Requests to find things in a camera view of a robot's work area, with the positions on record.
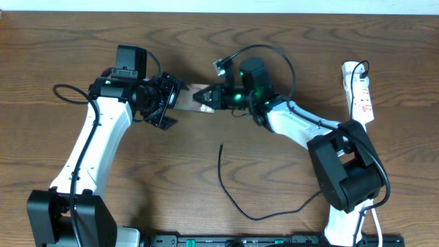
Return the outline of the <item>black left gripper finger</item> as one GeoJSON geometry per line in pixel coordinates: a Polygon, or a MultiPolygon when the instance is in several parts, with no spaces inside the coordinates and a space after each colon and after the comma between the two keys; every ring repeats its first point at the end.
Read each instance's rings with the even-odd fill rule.
{"type": "Polygon", "coordinates": [[[176,119],[167,116],[162,116],[162,115],[156,115],[153,117],[149,116],[149,123],[157,128],[160,128],[161,130],[168,130],[171,126],[173,126],[177,122],[178,121],[176,119]]]}
{"type": "Polygon", "coordinates": [[[173,78],[172,80],[176,86],[177,91],[180,91],[180,90],[188,91],[189,90],[189,87],[187,86],[187,83],[184,80],[181,80],[179,78],[173,78]]]}

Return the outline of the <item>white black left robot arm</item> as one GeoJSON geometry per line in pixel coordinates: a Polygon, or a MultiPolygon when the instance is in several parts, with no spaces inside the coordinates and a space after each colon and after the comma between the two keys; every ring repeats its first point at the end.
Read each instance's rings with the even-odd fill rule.
{"type": "Polygon", "coordinates": [[[115,153],[137,112],[162,130],[185,81],[106,69],[85,93],[86,120],[72,153],[47,190],[33,190],[27,214],[37,246],[148,246],[135,227],[118,226],[104,202],[115,153]]]}

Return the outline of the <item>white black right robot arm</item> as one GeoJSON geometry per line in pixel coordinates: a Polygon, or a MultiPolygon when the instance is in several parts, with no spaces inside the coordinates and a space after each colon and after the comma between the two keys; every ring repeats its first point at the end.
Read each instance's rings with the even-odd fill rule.
{"type": "Polygon", "coordinates": [[[224,83],[194,93],[193,100],[214,110],[247,110],[257,125],[304,147],[320,193],[331,205],[324,238],[333,246],[357,246],[366,212],[390,197],[373,202],[382,188],[390,189],[390,181],[363,123],[323,119],[275,93],[262,58],[241,62],[242,85],[236,86],[232,64],[230,57],[215,61],[224,83]]]}

